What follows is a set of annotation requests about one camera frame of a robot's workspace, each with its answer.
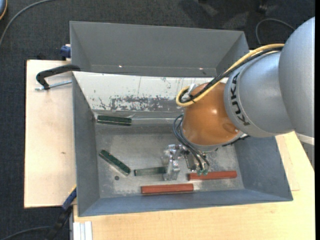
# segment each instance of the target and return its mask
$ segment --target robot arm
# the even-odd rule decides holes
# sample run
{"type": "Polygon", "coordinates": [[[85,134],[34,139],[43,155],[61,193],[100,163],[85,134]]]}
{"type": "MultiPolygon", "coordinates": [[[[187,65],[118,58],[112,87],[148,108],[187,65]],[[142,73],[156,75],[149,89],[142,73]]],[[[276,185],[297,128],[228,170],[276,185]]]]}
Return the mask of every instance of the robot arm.
{"type": "Polygon", "coordinates": [[[182,96],[188,88],[181,90],[181,134],[203,151],[243,133],[263,138],[295,131],[301,141],[314,145],[315,18],[282,46],[254,50],[213,85],[198,86],[187,101],[182,96]],[[227,76],[226,84],[219,82],[227,76]]]}

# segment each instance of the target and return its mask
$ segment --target wooden surface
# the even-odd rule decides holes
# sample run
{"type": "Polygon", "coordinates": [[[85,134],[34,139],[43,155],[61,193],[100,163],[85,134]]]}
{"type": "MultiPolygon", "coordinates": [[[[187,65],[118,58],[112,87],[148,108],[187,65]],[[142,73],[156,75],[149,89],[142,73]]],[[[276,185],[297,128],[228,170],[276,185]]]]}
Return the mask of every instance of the wooden surface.
{"type": "Polygon", "coordinates": [[[92,221],[94,240],[315,239],[314,170],[294,133],[276,139],[299,182],[294,201],[90,217],[78,217],[75,205],[74,221],[92,221]]]}
{"type": "MultiPolygon", "coordinates": [[[[71,84],[36,91],[38,72],[66,61],[28,60],[25,101],[24,207],[61,205],[76,184],[71,84]]],[[[49,77],[50,84],[71,73],[49,77]]]]}
{"type": "MultiPolygon", "coordinates": [[[[76,182],[71,85],[35,91],[36,74],[65,61],[29,60],[26,77],[24,206],[60,206],[76,182]]],[[[53,76],[49,83],[67,80],[53,76]]],[[[315,239],[315,174],[294,133],[276,137],[294,200],[78,217],[94,240],[315,239]]]]}
{"type": "Polygon", "coordinates": [[[237,177],[237,171],[226,170],[226,171],[209,171],[207,175],[198,175],[196,172],[188,174],[188,180],[208,181],[208,180],[219,180],[219,179],[232,179],[237,177]]]}

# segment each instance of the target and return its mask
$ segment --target black cable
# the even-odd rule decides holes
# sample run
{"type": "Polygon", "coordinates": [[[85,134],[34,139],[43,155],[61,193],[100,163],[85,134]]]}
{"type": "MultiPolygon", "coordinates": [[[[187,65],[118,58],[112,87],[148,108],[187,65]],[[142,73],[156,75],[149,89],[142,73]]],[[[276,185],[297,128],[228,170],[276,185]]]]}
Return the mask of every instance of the black cable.
{"type": "Polygon", "coordinates": [[[252,61],[258,57],[260,57],[261,55],[273,52],[273,51],[280,51],[282,49],[282,47],[278,47],[278,48],[270,48],[270,49],[266,49],[266,50],[262,50],[259,53],[256,53],[252,56],[250,56],[249,58],[247,58],[246,60],[244,60],[242,63],[240,63],[239,65],[235,66],[234,68],[232,68],[231,70],[227,71],[227,72],[223,72],[221,74],[219,74],[217,77],[215,77],[213,80],[211,80],[202,90],[200,90],[199,92],[197,92],[195,95],[191,95],[190,98],[183,100],[182,101],[182,97],[184,96],[184,94],[186,94],[188,92],[188,90],[186,89],[179,97],[179,101],[181,103],[187,103],[190,101],[193,101],[195,98],[197,98],[198,96],[200,96],[201,94],[203,94],[207,89],[209,89],[211,86],[213,86],[214,84],[216,84],[217,82],[219,82],[221,79],[229,76],[232,72],[234,72],[235,70],[237,70],[238,68],[242,67],[244,64],[248,63],[249,61],[252,61]]]}
{"type": "Polygon", "coordinates": [[[13,18],[12,18],[12,19],[9,21],[9,23],[6,25],[6,27],[5,27],[5,29],[4,29],[4,31],[3,31],[3,33],[2,33],[2,36],[1,36],[1,38],[0,38],[0,48],[1,48],[1,44],[2,44],[2,42],[3,42],[3,40],[4,40],[4,37],[5,37],[5,34],[6,34],[7,30],[8,30],[8,28],[10,27],[10,25],[12,24],[12,22],[13,22],[20,14],[22,14],[23,12],[25,12],[26,10],[28,10],[28,9],[34,7],[34,6],[37,6],[37,5],[46,3],[46,2],[50,2],[50,1],[57,1],[57,0],[41,0],[41,1],[39,1],[39,2],[35,2],[35,3],[33,3],[33,4],[28,5],[27,7],[23,8],[23,9],[22,9],[21,11],[19,11],[15,16],[13,16],[13,18]]]}
{"type": "Polygon", "coordinates": [[[26,229],[26,230],[22,230],[22,231],[19,231],[17,233],[14,233],[14,234],[11,234],[5,238],[2,238],[0,240],[8,240],[8,239],[12,239],[13,237],[16,237],[18,235],[22,235],[24,233],[28,233],[28,232],[32,232],[32,231],[38,231],[38,230],[48,230],[48,229],[51,229],[51,226],[39,226],[39,227],[33,227],[33,228],[29,228],[29,229],[26,229]]]}
{"type": "Polygon", "coordinates": [[[261,44],[261,41],[260,41],[260,38],[259,38],[258,28],[259,28],[259,26],[260,26],[260,24],[261,24],[262,22],[267,22],[267,21],[277,22],[277,23],[280,23],[280,24],[282,24],[282,25],[285,25],[286,27],[292,29],[293,31],[296,30],[293,26],[289,25],[288,23],[286,23],[286,22],[284,22],[284,21],[282,21],[282,20],[280,20],[280,19],[276,19],[276,18],[265,18],[265,19],[259,21],[258,24],[255,26],[255,37],[256,37],[259,45],[262,45],[262,44],[261,44]]]}

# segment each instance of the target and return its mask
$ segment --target yellow cable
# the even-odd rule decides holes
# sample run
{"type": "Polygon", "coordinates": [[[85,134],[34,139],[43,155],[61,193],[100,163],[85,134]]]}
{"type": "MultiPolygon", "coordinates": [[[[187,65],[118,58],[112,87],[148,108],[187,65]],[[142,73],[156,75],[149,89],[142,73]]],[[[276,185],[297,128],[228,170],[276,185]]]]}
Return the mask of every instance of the yellow cable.
{"type": "MultiPolygon", "coordinates": [[[[265,45],[265,46],[261,46],[261,47],[259,47],[257,49],[254,49],[254,50],[250,51],[249,53],[247,53],[242,58],[240,58],[238,61],[236,61],[231,67],[229,67],[225,71],[225,73],[230,71],[230,70],[232,70],[234,67],[238,66],[239,64],[244,62],[246,59],[248,59],[249,57],[251,57],[251,56],[253,56],[253,55],[257,54],[257,53],[263,52],[263,51],[268,50],[268,49],[280,48],[280,47],[283,47],[283,46],[284,46],[283,43],[275,43],[275,44],[268,44],[268,45],[265,45]]],[[[182,93],[184,91],[189,89],[189,86],[186,86],[186,87],[182,88],[181,91],[179,91],[178,95],[176,96],[175,102],[180,107],[187,107],[187,106],[189,106],[189,105],[191,105],[193,103],[196,103],[199,100],[201,100],[204,96],[206,96],[213,88],[215,88],[219,82],[220,81],[216,82],[214,85],[212,85],[210,88],[205,90],[202,94],[200,94],[198,97],[194,98],[193,100],[190,100],[190,101],[188,101],[186,103],[182,103],[182,102],[179,101],[179,98],[180,98],[180,96],[182,95],[182,93]]]]}

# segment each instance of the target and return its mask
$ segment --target black cable on floor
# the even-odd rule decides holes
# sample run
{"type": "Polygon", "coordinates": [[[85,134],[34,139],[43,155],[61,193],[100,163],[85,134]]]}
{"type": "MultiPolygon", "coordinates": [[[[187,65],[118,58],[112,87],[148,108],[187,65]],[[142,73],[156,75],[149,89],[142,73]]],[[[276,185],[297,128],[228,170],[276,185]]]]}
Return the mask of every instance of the black cable on floor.
{"type": "Polygon", "coordinates": [[[3,42],[3,40],[4,40],[4,37],[5,37],[5,34],[6,34],[7,30],[8,30],[8,28],[10,27],[10,25],[12,24],[12,22],[13,22],[20,14],[24,13],[26,10],[28,10],[28,9],[30,9],[30,8],[32,8],[32,7],[35,7],[35,6],[37,6],[37,5],[40,5],[40,4],[43,4],[43,3],[46,3],[46,2],[51,2],[51,1],[57,1],[57,0],[41,0],[41,1],[39,1],[39,2],[35,2],[35,3],[33,3],[33,4],[28,5],[27,7],[23,8],[23,9],[22,9],[21,11],[19,11],[15,16],[13,16],[13,18],[12,18],[12,19],[9,21],[9,23],[6,25],[4,31],[3,31],[2,35],[1,35],[1,38],[0,38],[0,48],[1,48],[1,44],[2,44],[2,42],[3,42]]]}
{"type": "Polygon", "coordinates": [[[25,233],[28,233],[28,232],[32,232],[32,231],[38,231],[38,230],[48,230],[48,229],[51,229],[52,227],[51,226],[39,226],[39,227],[33,227],[33,228],[29,228],[29,229],[26,229],[26,230],[22,230],[22,231],[19,231],[17,233],[14,233],[14,234],[11,234],[5,238],[2,238],[0,240],[8,240],[8,239],[12,239],[13,237],[16,237],[16,236],[19,236],[19,235],[22,235],[22,234],[25,234],[25,233]]]}
{"type": "Polygon", "coordinates": [[[280,23],[280,24],[282,24],[282,25],[284,25],[284,26],[292,29],[293,31],[296,30],[293,26],[289,25],[288,23],[286,23],[286,22],[284,22],[284,21],[282,21],[282,20],[280,20],[280,19],[276,19],[276,18],[264,18],[263,20],[259,21],[258,24],[255,26],[255,37],[256,37],[259,45],[262,45],[261,40],[260,40],[260,38],[259,38],[259,33],[258,33],[259,26],[260,26],[261,23],[263,23],[263,22],[268,22],[268,21],[269,21],[269,22],[277,22],[277,23],[280,23]]]}

